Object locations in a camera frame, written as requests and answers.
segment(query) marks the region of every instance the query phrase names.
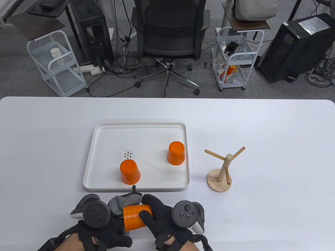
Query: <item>black keyboard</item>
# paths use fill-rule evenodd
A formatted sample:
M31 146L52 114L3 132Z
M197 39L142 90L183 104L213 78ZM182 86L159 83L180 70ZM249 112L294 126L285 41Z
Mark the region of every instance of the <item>black keyboard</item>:
M43 9L55 9L63 0L44 0L40 2L40 6Z

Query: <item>wrist strap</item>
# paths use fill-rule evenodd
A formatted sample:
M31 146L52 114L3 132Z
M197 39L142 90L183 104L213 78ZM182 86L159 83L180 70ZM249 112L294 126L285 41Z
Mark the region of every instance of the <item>wrist strap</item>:
M68 235L75 234L78 232L77 225L69 228L68 230L65 230L62 232L58 237L49 239L38 251L53 251L55 250L62 242L66 239ZM86 240L81 240L83 243L85 251L106 251L106 246L99 241L99 246L97 248L96 245L94 245L92 238L87 238Z
M169 240L172 235L162 234L159 235L155 241L158 251L179 251L184 246L184 244L180 243L177 239L171 245L164 244L167 240Z
M193 243L201 241L204 251L213 251L204 235L192 235L189 241Z

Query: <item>beige bag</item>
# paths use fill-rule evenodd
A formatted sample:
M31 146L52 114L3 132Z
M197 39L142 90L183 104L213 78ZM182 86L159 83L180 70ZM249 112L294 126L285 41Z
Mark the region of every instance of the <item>beige bag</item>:
M235 0L238 20L265 21L276 15L278 0Z

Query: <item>chair base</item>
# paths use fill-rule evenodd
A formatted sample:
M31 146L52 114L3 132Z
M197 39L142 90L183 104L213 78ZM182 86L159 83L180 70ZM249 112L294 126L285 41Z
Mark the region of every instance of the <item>chair base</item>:
M191 65L191 62L187 62L179 67L173 67L173 60L167 60L167 63L164 64L162 61L160 61L159 59L156 58L156 61L165 68L165 70L163 71L160 71L160 72L156 72L156 73L153 73L153 74L150 74L150 75L147 75L147 76L144 76L144 77L141 77L141 78L138 78L137 81L140 82L141 80L144 80L146 78L151 78L155 75L158 75L158 74L161 74L163 72L166 72L167 73L167 76L166 76L166 83L165 83L165 92L164 92L164 98L166 96L166 93L168 91L168 87L169 87L169 80L170 80L170 77L171 75L175 75L179 78L181 78L182 80L196 86L197 88L194 90L194 94L195 95L199 95L200 94L200 90L199 90L199 85L197 85L196 83L192 82L191 80L183 77L182 75L178 74L177 72L175 72L174 70L179 70L179 69L182 69L184 67L189 67L190 70L192 70L192 65Z

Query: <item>wooden mug tree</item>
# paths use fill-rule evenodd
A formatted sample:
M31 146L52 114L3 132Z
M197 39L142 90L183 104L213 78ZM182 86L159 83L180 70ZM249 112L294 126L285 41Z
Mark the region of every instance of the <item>wooden mug tree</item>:
M227 154L226 157L222 157L207 149L205 150L206 153L224 161L221 169L214 169L207 176L207 183L212 190L214 190L215 192L222 193L226 192L231 187L231 177L228 172L228 167L230 163L245 149L246 149L245 147L242 147L234 155Z

